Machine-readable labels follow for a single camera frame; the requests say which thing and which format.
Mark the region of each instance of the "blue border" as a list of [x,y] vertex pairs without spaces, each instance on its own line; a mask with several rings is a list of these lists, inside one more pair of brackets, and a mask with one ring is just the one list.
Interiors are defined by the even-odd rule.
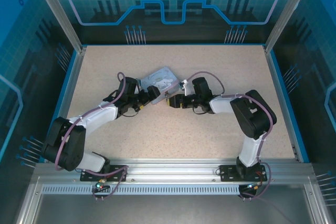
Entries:
[[303,159],[302,161],[304,163],[309,163],[310,161],[309,161],[309,158],[308,158],[308,155],[307,155],[306,147],[304,146],[303,139],[302,139],[302,136],[301,136],[301,133],[300,133],[300,130],[299,130],[299,126],[298,126],[298,123],[296,121],[294,111],[293,111],[292,105],[290,103],[289,96],[288,96],[288,93],[287,93],[287,90],[286,90],[286,87],[285,87],[285,83],[283,82],[283,78],[282,78],[282,75],[281,75],[281,72],[280,72],[278,61],[275,57],[273,49],[271,50],[270,55],[271,55],[272,61],[274,63],[275,71],[277,73],[282,92],[284,94],[283,97],[285,98],[285,103],[286,103],[286,106],[288,108],[289,116],[290,116],[290,119],[291,119],[292,124],[293,124],[294,132],[295,132],[296,138],[298,140],[299,150],[297,150],[297,151],[300,151],[300,153],[302,155],[302,159]]
[[0,162],[5,154],[5,151],[7,149],[7,146],[8,146],[8,143],[9,143],[9,140],[11,139],[12,137],[12,134],[14,132],[14,128],[17,124],[17,121],[21,115],[21,112],[22,112],[22,109],[23,109],[23,101],[22,101],[22,95],[21,95],[21,91],[20,91],[20,88],[18,88],[15,84],[11,83],[10,81],[8,81],[2,74],[0,74],[0,81],[3,81],[10,89],[12,89],[16,95],[17,95],[17,100],[19,102],[19,108],[17,109],[16,111],[16,114],[15,114],[15,117],[12,121],[12,124],[10,125],[11,127],[9,128],[8,130],[8,133],[6,135],[6,138],[5,138],[5,141],[1,147],[1,150],[0,150]]
[[[64,82],[63,82],[63,85],[62,85],[61,92],[60,92],[59,97],[58,97],[58,101],[57,101],[57,104],[56,104],[56,107],[55,107],[55,111],[54,111],[53,117],[51,119],[51,123],[50,123],[49,129],[48,129],[48,133],[50,131],[51,125],[53,124],[53,121],[57,118],[59,110],[60,110],[61,105],[63,103],[65,91],[67,89],[67,86],[68,86],[68,83],[69,83],[69,80],[70,80],[70,75],[71,75],[71,72],[72,72],[72,68],[74,67],[76,54],[77,54],[77,52],[74,50],[74,52],[72,53],[72,56],[71,56],[71,60],[70,60],[70,63],[69,63],[67,74],[65,75],[65,78],[64,78]],[[44,163],[44,158],[40,157],[39,163]]]

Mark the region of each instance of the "metal frame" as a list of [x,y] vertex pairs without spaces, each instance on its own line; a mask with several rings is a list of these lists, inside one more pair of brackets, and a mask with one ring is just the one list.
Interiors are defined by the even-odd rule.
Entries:
[[283,29],[285,28],[288,20],[290,19],[291,15],[297,8],[300,0],[288,0],[284,9],[282,10],[282,13],[277,20],[276,24],[274,25],[274,28],[272,32],[270,33],[267,41],[266,41],[266,52],[270,53],[270,51],[273,49],[273,46],[275,45],[276,41],[280,37],[280,34],[282,33]]
[[[292,159],[267,159],[272,169],[272,185],[302,185],[304,184],[308,203],[316,223],[332,223],[326,209],[321,191],[311,164],[298,163]],[[234,158],[229,159],[113,159],[112,164],[129,165],[124,187],[157,188],[160,185],[181,185],[211,187],[232,187],[242,183],[221,182],[215,174],[221,164],[235,164]],[[46,192],[46,186],[64,186],[81,188],[83,185],[93,185],[90,182],[80,182],[76,172],[55,171],[54,164],[37,164],[30,186],[28,188],[17,224],[31,224],[37,214],[38,205],[43,194],[90,194],[75,192]],[[222,195],[219,190],[208,195]]]
[[74,49],[77,52],[81,52],[82,44],[81,44],[75,30],[73,29],[73,27],[70,23],[70,20],[68,19],[65,11],[63,10],[62,5],[60,4],[59,0],[46,0],[46,2],[48,3],[51,11],[53,12],[57,21],[61,25],[64,33],[66,34],[66,36],[70,40],[70,43],[72,44]]

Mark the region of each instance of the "cable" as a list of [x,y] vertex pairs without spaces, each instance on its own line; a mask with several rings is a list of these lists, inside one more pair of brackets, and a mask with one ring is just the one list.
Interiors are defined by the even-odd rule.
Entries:
[[191,76],[187,79],[187,81],[189,82],[195,75],[197,75],[197,74],[199,74],[199,73],[210,74],[212,77],[214,77],[214,78],[219,82],[219,84],[222,86],[223,91],[222,91],[221,94],[224,94],[224,93],[225,93],[225,88],[224,88],[224,85],[223,85],[222,81],[221,81],[217,76],[215,76],[213,73],[210,73],[210,72],[208,72],[208,71],[199,71],[199,72],[196,72],[196,73],[194,73],[193,75],[191,75]]
[[[125,168],[125,170],[123,171],[123,173],[122,173],[122,175],[121,175],[121,177],[120,177],[120,179],[119,179],[117,185],[115,186],[115,188],[112,190],[112,192],[111,192],[110,194],[108,194],[108,195],[106,195],[106,196],[101,196],[101,199],[102,199],[102,200],[103,200],[103,199],[106,199],[106,198],[108,198],[108,197],[111,197],[111,196],[117,191],[118,187],[120,186],[121,181],[124,179],[124,176],[125,176],[126,173],[127,173],[127,167],[128,167],[128,166],[124,166],[124,167],[126,167],[126,168]],[[99,198],[97,197],[97,195],[94,193],[94,191],[92,191],[92,196],[94,196],[94,197],[96,198],[96,200],[99,199]]]
[[135,117],[137,114],[139,114],[139,112],[137,112],[135,115],[125,115],[125,114],[122,114],[122,116],[125,116],[126,118],[133,118],[133,117]]
[[216,174],[217,176],[220,176],[220,174],[217,173],[218,170],[220,170],[220,168],[218,168],[218,169],[215,171],[215,174]]
[[195,112],[195,108],[193,108],[193,112],[194,112],[196,115],[204,115],[204,114],[206,114],[206,112],[196,113],[196,112]]
[[[249,194],[249,193],[243,193],[247,196],[250,196],[250,199],[254,199],[256,197],[253,196],[253,194]],[[271,206],[273,206],[286,220],[288,220],[289,223],[295,224],[294,221],[292,221],[291,219],[289,219],[284,212],[282,212],[276,205],[274,205],[271,201],[268,201],[266,199],[263,198],[258,198],[259,200],[265,202],[266,204],[270,204]]]
[[119,95],[118,95],[115,99],[113,99],[113,101],[111,101],[111,102],[109,102],[109,103],[107,103],[107,104],[105,104],[105,105],[103,105],[103,106],[96,107],[96,108],[94,108],[94,109],[92,109],[92,110],[89,110],[88,112],[84,113],[84,114],[83,114],[82,116],[80,116],[80,117],[79,117],[79,118],[78,118],[78,119],[77,119],[77,120],[70,126],[70,128],[67,130],[67,132],[65,133],[65,135],[64,135],[64,137],[63,137],[63,139],[62,139],[61,145],[60,145],[60,147],[59,147],[59,149],[58,149],[58,152],[57,152],[57,155],[56,155],[56,159],[55,159],[55,169],[56,169],[56,170],[63,170],[63,168],[58,168],[59,158],[60,158],[60,156],[61,156],[61,153],[62,153],[62,150],[63,150],[63,147],[64,147],[64,145],[65,145],[66,140],[68,139],[68,137],[69,137],[69,135],[70,135],[72,129],[74,129],[74,127],[77,125],[77,123],[79,123],[83,118],[85,118],[85,116],[91,114],[92,112],[97,111],[97,110],[101,110],[101,109],[103,109],[103,108],[106,108],[106,107],[110,106],[111,104],[113,104],[113,103],[115,103],[116,101],[119,100],[119,98],[120,98],[121,95],[123,94],[123,92],[124,92],[124,90],[125,90],[125,86],[126,86],[126,78],[125,78],[125,75],[124,75],[122,72],[119,72],[119,73],[117,74],[117,78],[118,78],[118,80],[120,80],[120,79],[119,79],[119,75],[120,75],[120,74],[123,76],[123,86],[122,86],[122,89],[121,89],[121,92],[119,93]]
[[119,168],[118,170],[114,170],[113,172],[110,172],[110,173],[95,173],[91,170],[85,170],[85,172],[87,172],[89,174],[92,174],[92,175],[96,175],[96,176],[106,177],[106,176],[114,175],[118,172],[121,172],[122,170],[127,170],[127,169],[128,169],[128,165],[125,165],[125,166]]

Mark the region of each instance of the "black joint housing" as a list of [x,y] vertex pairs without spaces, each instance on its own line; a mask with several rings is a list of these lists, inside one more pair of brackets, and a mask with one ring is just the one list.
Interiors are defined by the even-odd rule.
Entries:
[[[52,123],[46,141],[41,150],[41,156],[51,162],[55,162],[62,137],[72,124],[64,118],[56,118]],[[86,129],[83,126],[75,126],[69,135],[60,155],[58,165],[65,170],[74,170],[82,161],[84,154]]]
[[[256,90],[250,90],[245,95],[254,98],[270,113],[273,125],[277,123],[277,117],[273,110],[264,101],[261,95]],[[267,132],[270,127],[270,122],[264,110],[250,102],[247,98],[236,98],[230,102],[232,109],[237,117],[238,123],[244,134],[250,138],[258,139],[264,132]]]
[[212,92],[204,77],[199,77],[199,78],[194,79],[192,81],[192,84],[195,90],[195,94],[202,95],[205,98],[208,98],[208,97],[212,98],[213,96]]

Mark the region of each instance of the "blue edge trim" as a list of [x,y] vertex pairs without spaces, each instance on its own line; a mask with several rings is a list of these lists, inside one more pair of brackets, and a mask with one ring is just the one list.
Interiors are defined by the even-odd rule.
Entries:
[[[77,54],[77,52],[74,50],[74,52],[72,53],[72,56],[71,56],[71,60],[70,60],[70,64],[69,64],[69,67],[68,67],[67,74],[65,75],[65,78],[64,78],[64,82],[63,82],[63,85],[62,85],[61,92],[60,92],[59,97],[58,97],[58,101],[57,101],[57,104],[56,104],[56,107],[55,107],[55,111],[54,111],[53,117],[51,119],[51,123],[50,123],[49,129],[48,129],[48,133],[50,131],[52,122],[58,117],[59,110],[60,110],[61,105],[63,103],[65,90],[67,89],[69,79],[70,79],[70,75],[71,75],[71,72],[72,72],[72,68],[74,67],[76,54]],[[44,158],[40,157],[39,163],[44,163]]]
[[[198,45],[233,45],[233,44],[198,44]],[[240,46],[242,46],[242,45],[262,45],[262,46],[264,46],[265,44],[238,44],[238,45],[240,45]],[[62,86],[62,89],[61,89],[61,93],[59,95],[59,98],[58,98],[58,101],[57,101],[57,104],[56,104],[56,108],[55,108],[55,112],[54,112],[54,115],[52,117],[51,122],[53,122],[56,119],[56,117],[58,116],[61,104],[63,102],[64,95],[65,95],[65,90],[67,88],[67,85],[68,85],[68,82],[69,82],[69,79],[70,79],[70,74],[71,74],[72,68],[74,66],[76,54],[77,54],[76,51],[74,51],[73,54],[72,54],[71,62],[70,62],[67,74],[65,76],[64,83],[63,83],[63,86]],[[286,87],[285,87],[285,83],[283,82],[283,78],[282,78],[282,75],[281,75],[281,72],[280,72],[278,61],[275,57],[275,54],[274,54],[273,50],[270,52],[270,55],[271,55],[271,59],[272,59],[272,61],[274,63],[274,66],[275,66],[275,71],[276,71],[277,77],[279,79],[280,86],[281,86],[282,92],[284,94],[283,96],[285,97],[285,103],[286,103],[286,106],[287,106],[288,111],[289,111],[289,116],[291,118],[293,128],[294,128],[294,132],[295,132],[296,138],[298,140],[299,149],[300,149],[298,151],[301,152],[301,156],[302,156],[302,159],[303,159],[302,161],[304,163],[309,163],[307,151],[306,151],[306,148],[304,146],[303,139],[302,139],[302,136],[301,136],[301,133],[300,133],[300,130],[299,130],[299,126],[298,126],[298,123],[296,121],[294,111],[293,111],[293,108],[292,108],[292,105],[290,103],[289,96],[288,96],[288,93],[287,93],[287,90],[286,90]]]
[[296,138],[298,140],[299,150],[297,150],[297,151],[299,151],[301,153],[301,156],[302,156],[302,159],[303,159],[302,161],[304,163],[309,163],[309,158],[308,158],[307,151],[306,151],[306,148],[304,146],[303,139],[302,139],[302,136],[301,136],[301,133],[300,133],[300,130],[299,130],[298,122],[296,121],[294,111],[293,111],[293,107],[292,107],[292,104],[290,103],[289,96],[288,96],[288,93],[287,93],[287,90],[286,90],[286,87],[285,87],[285,83],[283,81],[283,78],[282,78],[282,75],[281,75],[281,72],[280,72],[280,68],[279,68],[279,65],[278,65],[278,61],[275,57],[273,49],[271,50],[270,55],[271,55],[272,61],[274,63],[275,71],[277,73],[277,77],[279,79],[282,92],[284,94],[283,97],[285,98],[285,103],[286,103],[286,106],[287,106],[288,111],[289,111],[289,116],[290,116],[290,119],[291,119],[292,124],[293,124],[294,132],[295,132]]

